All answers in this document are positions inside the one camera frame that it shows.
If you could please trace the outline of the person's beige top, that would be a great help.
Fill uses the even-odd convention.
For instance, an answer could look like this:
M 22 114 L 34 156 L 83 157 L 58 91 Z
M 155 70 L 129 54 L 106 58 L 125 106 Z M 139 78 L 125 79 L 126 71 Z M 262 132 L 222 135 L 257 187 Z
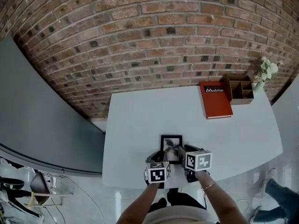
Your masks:
M 207 210 L 179 205 L 148 213 L 142 224 L 216 224 L 216 222 Z

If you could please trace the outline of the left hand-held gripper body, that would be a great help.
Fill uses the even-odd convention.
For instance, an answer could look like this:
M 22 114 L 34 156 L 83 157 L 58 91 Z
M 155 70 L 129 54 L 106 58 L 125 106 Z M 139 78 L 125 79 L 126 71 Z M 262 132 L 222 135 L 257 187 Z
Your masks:
M 164 189 L 165 183 L 170 177 L 171 165 L 169 162 L 162 162 L 161 154 L 161 151 L 157 151 L 146 159 L 144 180 L 147 185 L 157 183 L 159 189 Z

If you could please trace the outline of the white desk with drawers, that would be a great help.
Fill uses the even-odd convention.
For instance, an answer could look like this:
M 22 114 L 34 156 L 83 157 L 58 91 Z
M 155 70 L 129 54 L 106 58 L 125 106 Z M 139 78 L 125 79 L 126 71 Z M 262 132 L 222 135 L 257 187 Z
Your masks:
M 211 177 L 223 180 L 280 155 L 282 142 L 263 92 L 248 105 L 232 106 L 230 118 L 207 119 L 198 86 L 114 93 L 104 145 L 107 186 L 143 189 L 145 161 L 163 134 L 212 152 Z

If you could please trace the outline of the brown wooden organizer box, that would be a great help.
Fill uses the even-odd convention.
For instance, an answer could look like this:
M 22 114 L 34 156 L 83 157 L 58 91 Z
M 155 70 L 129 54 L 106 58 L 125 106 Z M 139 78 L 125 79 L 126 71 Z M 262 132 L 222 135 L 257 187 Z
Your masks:
M 249 76 L 224 75 L 222 80 L 231 105 L 248 105 L 253 101 L 253 86 Z

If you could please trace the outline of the white flower bouquet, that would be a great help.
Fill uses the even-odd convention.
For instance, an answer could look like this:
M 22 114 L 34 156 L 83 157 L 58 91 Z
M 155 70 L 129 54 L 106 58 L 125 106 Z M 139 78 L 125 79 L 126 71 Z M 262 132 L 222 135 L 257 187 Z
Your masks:
M 261 58 L 260 69 L 257 76 L 264 82 L 266 80 L 271 80 L 278 73 L 278 69 L 283 65 L 284 62 L 282 60 L 274 63 L 270 59 L 263 56 Z

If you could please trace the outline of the person's left forearm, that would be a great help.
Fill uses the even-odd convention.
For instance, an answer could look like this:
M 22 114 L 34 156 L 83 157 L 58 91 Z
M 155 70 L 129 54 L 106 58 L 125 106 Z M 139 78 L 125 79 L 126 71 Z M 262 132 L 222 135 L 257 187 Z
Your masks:
M 158 187 L 158 183 L 148 185 L 141 195 L 124 210 L 117 224 L 142 224 L 156 197 Z

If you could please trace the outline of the grey refrigerator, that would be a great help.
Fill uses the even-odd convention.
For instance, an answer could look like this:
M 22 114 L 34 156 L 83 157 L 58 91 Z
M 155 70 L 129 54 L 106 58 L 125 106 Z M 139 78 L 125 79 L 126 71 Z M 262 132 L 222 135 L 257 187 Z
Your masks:
M 105 134 L 37 73 L 12 37 L 0 41 L 0 157 L 52 173 L 102 174 Z

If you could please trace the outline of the wooden chair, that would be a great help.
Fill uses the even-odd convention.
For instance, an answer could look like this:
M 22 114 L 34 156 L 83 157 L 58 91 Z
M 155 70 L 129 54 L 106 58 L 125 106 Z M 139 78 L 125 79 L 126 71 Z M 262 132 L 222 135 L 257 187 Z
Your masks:
M 73 196 L 73 193 L 57 193 L 55 191 L 59 178 L 61 176 L 37 171 L 30 183 L 31 196 L 28 203 L 25 203 L 25 207 L 46 208 L 62 206 L 63 198 Z

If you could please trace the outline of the person's black trousers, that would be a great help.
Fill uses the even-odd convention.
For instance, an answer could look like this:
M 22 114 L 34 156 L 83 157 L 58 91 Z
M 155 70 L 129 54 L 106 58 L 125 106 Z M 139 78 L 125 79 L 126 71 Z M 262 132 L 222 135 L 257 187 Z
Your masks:
M 191 206 L 206 210 L 206 207 L 201 205 L 196 199 L 194 199 L 190 195 L 186 193 L 180 193 L 178 191 L 178 188 L 170 189 L 166 196 L 166 199 L 161 198 L 157 203 L 152 204 L 148 213 L 162 208 L 166 208 L 167 202 L 169 202 L 171 206 Z

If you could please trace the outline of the red hardcover book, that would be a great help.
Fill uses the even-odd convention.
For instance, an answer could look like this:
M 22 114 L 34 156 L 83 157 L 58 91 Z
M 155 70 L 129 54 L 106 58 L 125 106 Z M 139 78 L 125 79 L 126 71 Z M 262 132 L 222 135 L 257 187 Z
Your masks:
M 200 82 L 199 87 L 206 119 L 230 118 L 233 115 L 223 82 Z

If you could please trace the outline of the pale green vase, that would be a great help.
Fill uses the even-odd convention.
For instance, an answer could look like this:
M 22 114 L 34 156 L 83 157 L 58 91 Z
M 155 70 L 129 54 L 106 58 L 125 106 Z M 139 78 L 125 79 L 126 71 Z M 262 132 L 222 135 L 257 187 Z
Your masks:
M 254 91 L 255 93 L 258 93 L 258 92 L 262 91 L 264 85 L 265 85 L 265 81 L 264 81 L 264 80 L 260 80 L 260 81 L 258 81 L 258 82 L 255 84 L 255 86 L 254 86 L 254 88 L 253 88 L 253 91 Z

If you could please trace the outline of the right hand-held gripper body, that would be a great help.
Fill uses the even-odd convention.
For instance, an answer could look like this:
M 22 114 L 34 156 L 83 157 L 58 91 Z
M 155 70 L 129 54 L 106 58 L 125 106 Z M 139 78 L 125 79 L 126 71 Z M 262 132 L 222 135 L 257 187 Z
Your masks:
M 197 181 L 195 173 L 207 171 L 212 166 L 213 153 L 203 148 L 184 145 L 185 153 L 185 177 L 188 183 Z

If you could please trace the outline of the black picture frame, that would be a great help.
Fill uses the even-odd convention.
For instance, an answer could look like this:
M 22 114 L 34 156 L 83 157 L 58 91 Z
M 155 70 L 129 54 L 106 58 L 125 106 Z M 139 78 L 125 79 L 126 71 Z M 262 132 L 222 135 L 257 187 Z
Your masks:
M 160 151 L 167 152 L 168 162 L 170 164 L 181 164 L 178 147 L 182 146 L 183 137 L 182 135 L 161 135 L 160 139 Z

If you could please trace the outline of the black round stool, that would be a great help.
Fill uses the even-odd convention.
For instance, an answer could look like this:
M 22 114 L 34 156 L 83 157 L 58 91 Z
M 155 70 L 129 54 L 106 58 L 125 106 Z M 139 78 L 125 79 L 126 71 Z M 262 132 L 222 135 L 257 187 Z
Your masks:
M 3 178 L 0 177 L 0 183 L 4 186 L 10 188 L 10 189 L 22 189 L 24 187 L 24 181 L 19 179 L 13 179 L 13 178 Z

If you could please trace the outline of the person's right forearm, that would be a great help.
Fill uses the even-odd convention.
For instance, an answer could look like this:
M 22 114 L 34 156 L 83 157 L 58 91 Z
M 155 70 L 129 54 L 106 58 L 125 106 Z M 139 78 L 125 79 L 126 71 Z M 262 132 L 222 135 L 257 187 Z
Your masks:
M 195 173 L 220 224 L 248 224 L 235 201 L 205 171 Z

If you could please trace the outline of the white tall cabinet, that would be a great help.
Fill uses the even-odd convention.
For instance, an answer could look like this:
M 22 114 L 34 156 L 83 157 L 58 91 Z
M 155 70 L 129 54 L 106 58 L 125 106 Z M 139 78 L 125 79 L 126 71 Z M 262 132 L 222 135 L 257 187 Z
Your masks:
M 272 105 L 283 151 L 299 146 L 299 74 Z

